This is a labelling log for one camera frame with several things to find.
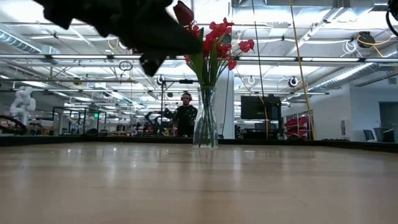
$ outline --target black shirt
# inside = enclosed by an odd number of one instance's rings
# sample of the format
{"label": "black shirt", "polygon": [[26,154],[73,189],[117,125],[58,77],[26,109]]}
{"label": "black shirt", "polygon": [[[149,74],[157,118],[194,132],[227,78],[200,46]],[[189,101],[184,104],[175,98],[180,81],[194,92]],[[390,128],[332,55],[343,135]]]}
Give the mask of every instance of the black shirt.
{"label": "black shirt", "polygon": [[174,121],[178,123],[178,128],[193,126],[191,121],[197,117],[198,110],[192,106],[180,106],[177,108]]}

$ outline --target monitor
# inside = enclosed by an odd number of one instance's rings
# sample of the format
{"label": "monitor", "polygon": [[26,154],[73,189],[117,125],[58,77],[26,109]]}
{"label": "monitor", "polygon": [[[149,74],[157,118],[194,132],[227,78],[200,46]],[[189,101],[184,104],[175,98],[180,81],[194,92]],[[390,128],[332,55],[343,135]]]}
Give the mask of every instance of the monitor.
{"label": "monitor", "polygon": [[280,120],[282,106],[280,98],[267,96],[263,100],[264,104],[258,96],[241,96],[241,118],[264,119],[266,117],[264,113],[267,111],[267,118],[269,120]]}

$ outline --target ceiling duct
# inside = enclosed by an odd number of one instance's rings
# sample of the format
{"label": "ceiling duct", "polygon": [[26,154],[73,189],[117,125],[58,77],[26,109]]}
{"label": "ceiling duct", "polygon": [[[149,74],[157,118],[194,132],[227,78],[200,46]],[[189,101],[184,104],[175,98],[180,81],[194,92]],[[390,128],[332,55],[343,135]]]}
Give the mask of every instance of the ceiling duct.
{"label": "ceiling duct", "polygon": [[[20,35],[4,24],[0,24],[0,41],[5,44],[11,45],[23,52],[28,54],[59,54],[59,50],[44,44],[39,44],[26,39],[23,35]],[[51,64],[57,64],[56,60],[43,60],[44,62],[50,62]]]}
{"label": "ceiling duct", "polygon": [[[256,13],[256,21],[258,22],[288,22],[291,20],[290,0],[232,0],[234,21],[252,20],[252,7]],[[302,17],[304,20],[312,20],[318,22],[332,8],[350,8],[351,12],[359,16],[364,12],[373,9],[378,11],[386,11],[387,8],[381,3],[382,0],[299,0],[294,1],[295,17]]]}
{"label": "ceiling duct", "polygon": [[[392,44],[390,47],[383,49],[381,53],[384,55],[385,58],[397,57],[397,46],[397,44]],[[380,65],[374,62],[361,63],[351,68],[343,68],[312,84],[308,91],[320,91],[324,89],[327,90],[336,86],[340,86],[344,83],[348,83],[366,75],[373,74],[379,71],[380,68]]]}

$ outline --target flower bouquet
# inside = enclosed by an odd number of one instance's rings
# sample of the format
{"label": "flower bouquet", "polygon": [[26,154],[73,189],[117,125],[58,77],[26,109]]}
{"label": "flower bouquet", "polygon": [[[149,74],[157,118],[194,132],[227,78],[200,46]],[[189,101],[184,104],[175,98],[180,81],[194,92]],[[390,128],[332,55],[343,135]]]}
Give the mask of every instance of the flower bouquet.
{"label": "flower bouquet", "polygon": [[178,1],[174,13],[180,25],[187,32],[197,37],[203,46],[202,50],[194,55],[185,55],[187,65],[195,72],[199,82],[199,110],[195,121],[193,144],[195,147],[218,147],[217,125],[214,115],[215,86],[224,70],[233,70],[236,66],[236,57],[242,53],[254,50],[254,41],[240,41],[239,48],[233,50],[231,45],[231,32],[233,22],[224,18],[223,22],[212,22],[209,26],[211,32],[204,40],[204,28],[193,24],[193,12]]}

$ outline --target ceiling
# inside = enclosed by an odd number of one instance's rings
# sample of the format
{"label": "ceiling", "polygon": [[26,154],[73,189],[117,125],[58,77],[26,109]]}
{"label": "ceiling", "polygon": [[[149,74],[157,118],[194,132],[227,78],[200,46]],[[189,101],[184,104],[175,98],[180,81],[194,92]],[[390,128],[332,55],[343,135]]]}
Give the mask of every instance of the ceiling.
{"label": "ceiling", "polygon": [[[188,7],[192,8],[195,13],[195,20],[200,27],[205,28],[205,32],[209,32],[208,24],[212,21],[221,22],[224,17],[229,21],[233,21],[236,25],[233,27],[233,44],[240,40],[254,39],[258,44],[255,48],[256,52],[249,52],[250,55],[262,56],[297,56],[295,51],[294,30],[290,12],[287,6],[272,7],[263,6],[262,0],[256,0],[255,17],[252,14],[250,1],[240,0],[184,0]],[[372,6],[353,7],[352,9],[344,9],[340,11],[340,16],[330,19],[329,23],[323,24],[322,20],[331,12],[331,7],[326,4],[328,1],[312,1],[319,2],[319,6],[313,7],[295,7],[295,23],[297,26],[297,36],[300,39],[304,35],[310,33],[303,44],[300,46],[300,54],[303,57],[367,57],[374,55],[374,48],[362,49],[357,48],[352,53],[345,53],[347,41],[351,37],[357,37],[360,31],[369,31],[375,38],[377,43],[390,39],[391,32],[385,22],[385,12],[371,11]],[[169,13],[173,15],[172,6],[177,0],[167,8]],[[6,26],[13,33],[20,35],[26,41],[30,41],[33,45],[48,45],[59,51],[61,54],[130,54],[130,51],[123,49],[118,45],[116,37],[101,37],[94,28],[74,20],[69,30],[63,30],[51,22],[43,18],[42,6],[31,0],[0,0],[0,23]],[[398,23],[392,19],[394,26]],[[392,37],[389,42],[379,45],[382,50],[390,45],[395,44],[397,39]],[[13,46],[0,42],[1,54],[26,54]],[[147,77],[140,68],[138,62],[130,60],[133,69],[124,72],[119,69],[118,65],[121,61],[104,62],[103,60],[59,60],[57,65],[43,63],[40,60],[3,60],[0,62],[0,72],[9,78],[41,78],[56,75],[58,79],[71,79],[80,77],[81,79],[102,80],[101,83],[107,81],[127,80],[132,78],[138,83],[106,83],[105,88],[109,90],[142,90],[142,92],[120,93],[127,99],[136,103],[142,103],[146,108],[144,110],[157,109],[159,107],[159,93],[149,95],[148,90],[159,90],[160,86],[156,84],[156,79],[162,75],[166,80],[180,79],[196,79],[195,74],[189,69],[184,61],[168,60],[157,72],[154,78]],[[12,72],[16,67],[28,68],[30,70],[17,70],[23,74]],[[341,63],[328,63],[327,65],[319,63],[306,63],[302,67],[303,75],[310,85],[329,74],[340,69]],[[291,77],[300,78],[300,68],[296,63],[263,63],[261,67],[257,63],[239,62],[235,70],[231,74],[235,77],[235,90],[245,89],[244,84],[252,91],[261,90],[260,73],[263,78],[263,86],[265,91],[294,91],[288,87],[287,80]],[[66,89],[88,89],[93,86],[74,85],[72,83],[47,83],[51,87]],[[194,100],[197,100],[197,85],[187,85],[174,83],[169,90],[176,90],[174,97],[166,97],[170,104],[178,102],[182,91],[186,90],[193,94]],[[92,98],[95,101],[107,103],[109,99],[103,98],[100,93],[79,95],[77,93],[64,93],[67,96],[80,96]],[[239,93],[235,94],[235,100],[239,101]],[[64,97],[65,101],[86,103],[76,98]]]}

